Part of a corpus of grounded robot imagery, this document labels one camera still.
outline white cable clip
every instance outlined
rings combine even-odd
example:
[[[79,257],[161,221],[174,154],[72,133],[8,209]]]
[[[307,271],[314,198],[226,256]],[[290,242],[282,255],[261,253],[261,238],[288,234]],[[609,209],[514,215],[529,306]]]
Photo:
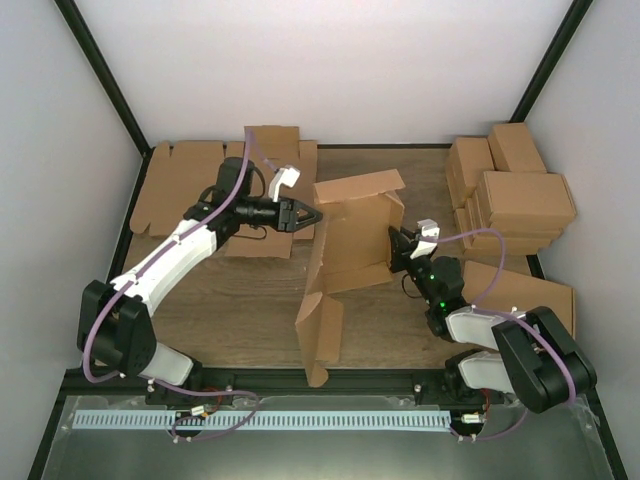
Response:
[[[300,170],[297,168],[291,165],[279,168],[276,176],[273,177],[269,184],[269,198],[277,202],[278,198],[280,198],[280,187],[284,185],[285,187],[293,188],[298,178],[300,178]]]
[[[410,255],[411,259],[421,257],[422,255],[429,255],[433,252],[438,246],[437,241],[438,237],[440,237],[440,227],[438,227],[438,224],[431,219],[420,220],[418,222],[418,227],[420,227],[420,239],[418,241],[418,246]]]

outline cardboard box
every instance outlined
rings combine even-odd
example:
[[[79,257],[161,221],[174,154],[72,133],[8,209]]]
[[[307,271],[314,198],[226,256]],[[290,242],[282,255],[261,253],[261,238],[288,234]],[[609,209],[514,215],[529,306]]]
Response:
[[[320,387],[327,381],[325,364],[338,361],[342,341],[344,307],[327,295],[324,282],[328,224],[324,219],[316,228],[305,294],[295,324],[302,364],[311,387]]]
[[[302,362],[311,387],[322,386],[326,363],[340,354],[343,306],[328,296],[392,280],[388,228],[400,227],[404,188],[397,170],[314,185],[324,213],[316,228],[305,295],[296,318]]]
[[[557,230],[576,217],[562,175],[484,172],[477,191],[482,217],[501,230]]]
[[[389,226],[400,228],[404,188],[397,170],[320,182],[315,207],[328,219],[324,251],[328,293],[392,280]]]
[[[254,131],[258,147],[276,165],[291,164],[301,171],[296,186],[283,194],[313,205],[313,182],[317,172],[317,144],[300,141],[298,127],[246,127]],[[251,160],[265,175],[268,183],[273,172],[252,149]],[[227,156],[242,157],[243,142],[231,142]],[[131,216],[133,233],[149,232],[151,236],[166,236],[176,228],[184,212],[192,206],[200,193],[215,184],[218,168],[225,159],[222,142],[188,141],[171,147],[168,142],[156,146],[145,182]],[[254,179],[252,193],[260,194],[262,186]],[[256,232],[244,226],[240,235],[256,237]],[[313,227],[295,234],[296,239],[313,238]],[[291,254],[292,235],[267,229],[265,240],[229,240],[227,255],[250,257],[282,257]]]
[[[451,205],[453,210],[461,208],[464,205],[464,195],[458,191],[458,185],[453,174],[453,166],[448,158],[444,164],[444,174],[447,178],[447,186],[449,187],[449,195],[451,197]]]
[[[457,138],[449,151],[449,161],[457,190],[464,198],[476,189],[482,172],[494,170],[486,138]]]
[[[547,172],[533,137],[524,123],[494,125],[488,140],[496,170]]]
[[[466,208],[457,209],[454,213],[455,222],[460,233],[473,230],[471,218]],[[535,255],[541,248],[548,247],[551,240],[543,238],[509,237],[504,239],[506,255]],[[467,236],[462,239],[464,255],[471,256],[499,256],[500,241],[495,235]]]
[[[510,238],[510,237],[544,238],[544,239],[547,239],[547,240],[555,240],[558,237],[560,237],[560,235],[562,235],[562,229],[561,228],[556,229],[556,230],[533,230],[533,229],[528,229],[528,230],[522,230],[522,231],[518,232],[518,231],[505,230],[504,228],[501,228],[500,224],[495,223],[495,222],[487,224],[486,221],[484,220],[484,218],[482,217],[482,211],[480,209],[480,203],[478,201],[478,192],[477,191],[473,192],[473,195],[471,195],[471,197],[467,199],[467,202],[465,203],[465,207],[466,207],[467,211],[469,212],[469,216],[471,217],[471,227],[472,228],[474,228],[474,229],[475,228],[495,228],[505,238]],[[478,234],[478,236],[479,237],[494,237],[490,233],[480,233],[480,234]]]
[[[224,160],[222,142],[169,142],[156,146],[129,221],[133,233],[169,235],[200,193],[214,184]]]
[[[313,183],[316,180],[318,170],[318,149],[315,141],[300,141],[298,127],[279,126],[253,126],[245,127],[245,130],[253,130],[259,151],[262,152],[276,167],[293,165],[301,172],[295,187],[282,191],[284,196],[295,198],[307,205],[313,205]],[[226,148],[226,157],[242,157],[244,155],[244,142],[229,142]],[[258,150],[251,149],[249,159],[260,169],[265,177],[267,188],[273,180],[274,172],[260,159]],[[251,193],[259,195],[262,186],[259,181],[254,181]],[[310,240],[313,238],[314,227],[307,227],[294,235],[290,233],[275,232],[267,229],[267,238],[261,241],[232,238],[228,242],[228,257],[280,257],[289,258],[293,239]],[[255,236],[255,232],[248,226],[240,228],[238,235]]]
[[[462,294],[468,302],[487,288],[496,270],[482,263],[465,262]],[[566,285],[503,270],[494,289],[478,306],[503,312],[510,312],[514,306],[523,311],[549,307],[575,337],[575,291]]]

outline gray wall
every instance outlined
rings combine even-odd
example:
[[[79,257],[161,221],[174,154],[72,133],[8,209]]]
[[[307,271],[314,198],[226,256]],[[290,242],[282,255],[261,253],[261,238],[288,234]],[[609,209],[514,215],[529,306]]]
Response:
[[[324,143],[486,134],[570,0],[78,0],[149,141],[300,125]]]
[[[577,337],[630,478],[640,478],[638,25],[639,2],[594,2],[528,120],[578,209],[542,265],[577,288]]]
[[[139,155],[52,1],[0,15],[0,477],[26,478]]]

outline metal vent grille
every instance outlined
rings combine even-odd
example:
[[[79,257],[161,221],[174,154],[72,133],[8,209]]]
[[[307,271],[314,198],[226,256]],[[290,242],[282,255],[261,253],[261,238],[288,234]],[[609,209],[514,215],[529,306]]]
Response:
[[[247,412],[219,411],[205,420],[189,419],[180,430],[225,430]],[[175,423],[176,412],[78,410],[74,429],[84,430],[167,430]],[[396,430],[448,432],[449,412],[427,411],[319,411],[258,412],[242,430]]]

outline wooden tabletop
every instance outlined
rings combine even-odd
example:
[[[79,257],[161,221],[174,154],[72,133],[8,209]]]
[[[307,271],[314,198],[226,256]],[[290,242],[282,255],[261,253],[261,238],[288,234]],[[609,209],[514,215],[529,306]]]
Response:
[[[397,168],[407,188],[404,225],[433,218],[441,236],[456,232],[440,149],[321,149],[318,180]],[[161,239],[134,236],[125,264],[133,267]],[[294,322],[306,281],[311,242],[294,243],[291,258],[229,258],[217,252],[194,268],[164,299],[154,316],[160,342],[205,365],[302,367]],[[460,256],[459,242],[439,255]],[[477,259],[497,265],[496,257]],[[529,274],[525,257],[507,259],[509,270]],[[407,298],[394,282],[333,295],[345,307],[340,361],[347,368],[439,368],[468,345],[429,331],[422,300]],[[413,286],[407,284],[410,293]]]

